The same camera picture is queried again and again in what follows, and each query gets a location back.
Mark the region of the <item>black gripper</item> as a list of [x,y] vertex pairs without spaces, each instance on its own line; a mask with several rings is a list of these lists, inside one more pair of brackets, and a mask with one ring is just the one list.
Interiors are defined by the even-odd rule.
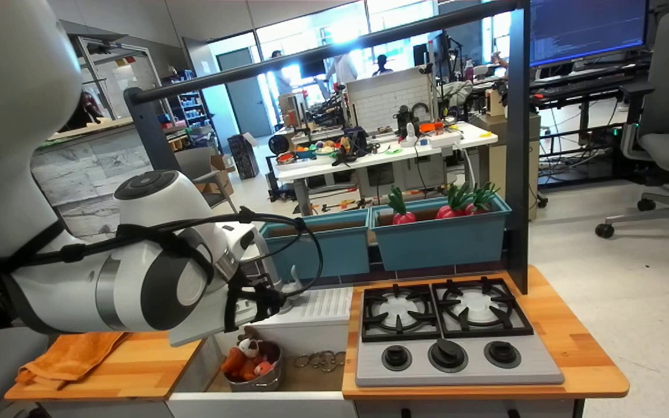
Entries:
[[244,321],[237,316],[239,303],[251,303],[256,306],[253,321],[262,321],[278,314],[289,300],[303,293],[307,293],[307,286],[303,283],[289,283],[284,288],[274,288],[269,283],[256,283],[251,291],[247,291],[241,283],[230,283],[226,300],[226,329],[234,332],[244,325]]

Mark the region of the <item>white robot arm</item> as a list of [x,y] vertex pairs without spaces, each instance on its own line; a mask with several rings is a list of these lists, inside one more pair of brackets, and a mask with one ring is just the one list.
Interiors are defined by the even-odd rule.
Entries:
[[81,69],[46,0],[0,0],[0,295],[45,335],[165,329],[186,345],[237,325],[241,298],[266,306],[305,291],[295,278],[248,286],[239,266],[259,242],[247,208],[217,216],[179,170],[116,189],[118,226],[75,238],[33,177],[37,146],[76,109]]

